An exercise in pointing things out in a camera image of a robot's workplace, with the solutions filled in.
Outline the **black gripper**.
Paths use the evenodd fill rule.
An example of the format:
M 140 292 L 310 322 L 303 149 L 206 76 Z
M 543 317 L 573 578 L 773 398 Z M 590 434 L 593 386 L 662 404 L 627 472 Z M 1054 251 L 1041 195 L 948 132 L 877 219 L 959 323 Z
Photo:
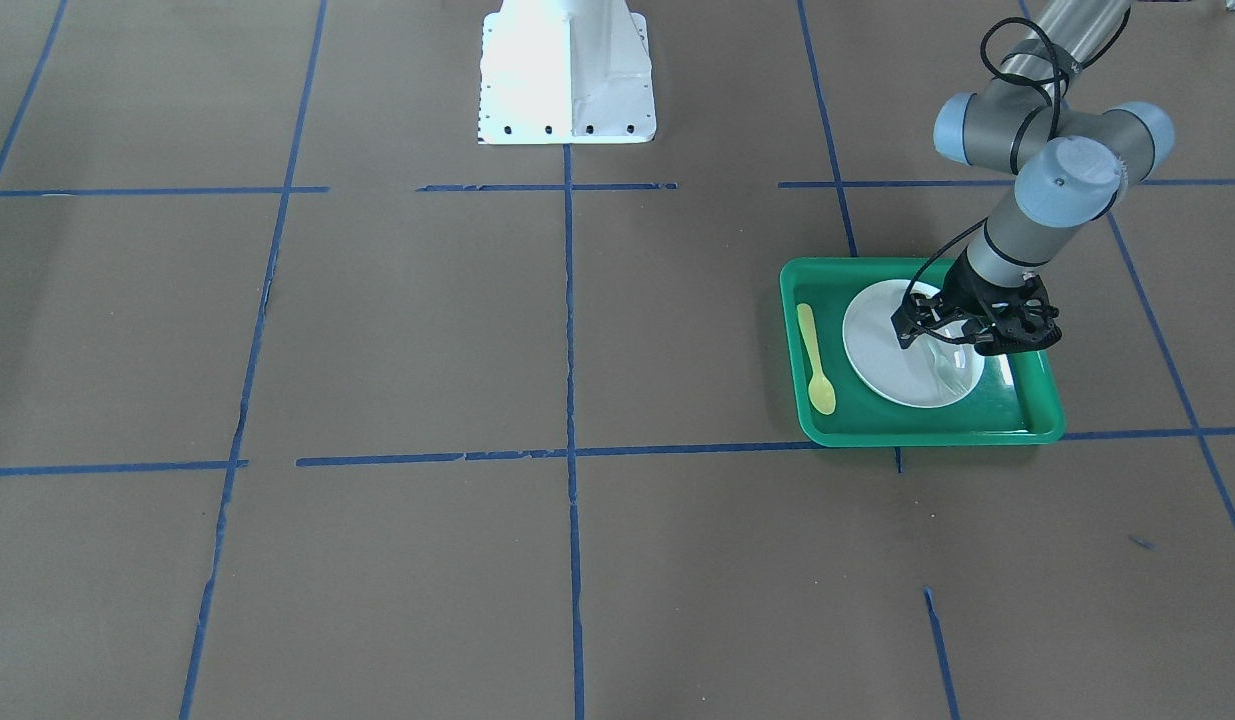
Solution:
M 890 316 L 902 350 L 920 338 L 939 345 L 973 345 L 982 356 L 1044 351 L 1062 338 L 1058 309 L 1041 278 L 1030 273 L 1002 287 L 974 272 L 961 252 L 936 296 L 902 293 Z

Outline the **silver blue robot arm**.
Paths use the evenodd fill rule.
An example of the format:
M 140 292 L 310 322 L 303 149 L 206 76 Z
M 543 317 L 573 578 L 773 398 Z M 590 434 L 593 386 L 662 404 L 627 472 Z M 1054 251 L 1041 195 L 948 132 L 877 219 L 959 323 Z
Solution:
M 961 233 L 965 249 L 931 296 L 906 290 L 890 324 L 902 348 L 919 338 L 977 354 L 1023 354 L 1061 340 L 1058 309 L 1041 269 L 1086 224 L 1105 217 L 1126 191 L 1170 159 L 1176 128 L 1151 103 L 1100 112 L 1070 109 L 1074 82 L 1123 35 L 1129 1 L 1051 1 L 1037 19 L 1002 19 L 1025 36 L 1000 61 L 982 41 L 989 72 L 978 94 L 952 96 L 932 126 L 934 149 L 966 167 L 1010 174 L 1013 186 L 987 219 Z

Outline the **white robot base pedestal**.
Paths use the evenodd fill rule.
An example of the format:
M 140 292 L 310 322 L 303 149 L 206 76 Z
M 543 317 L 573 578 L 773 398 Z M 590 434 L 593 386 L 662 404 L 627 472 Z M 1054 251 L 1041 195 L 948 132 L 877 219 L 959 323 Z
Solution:
M 477 141 L 650 143 L 648 23 L 626 1 L 504 1 L 480 26 Z

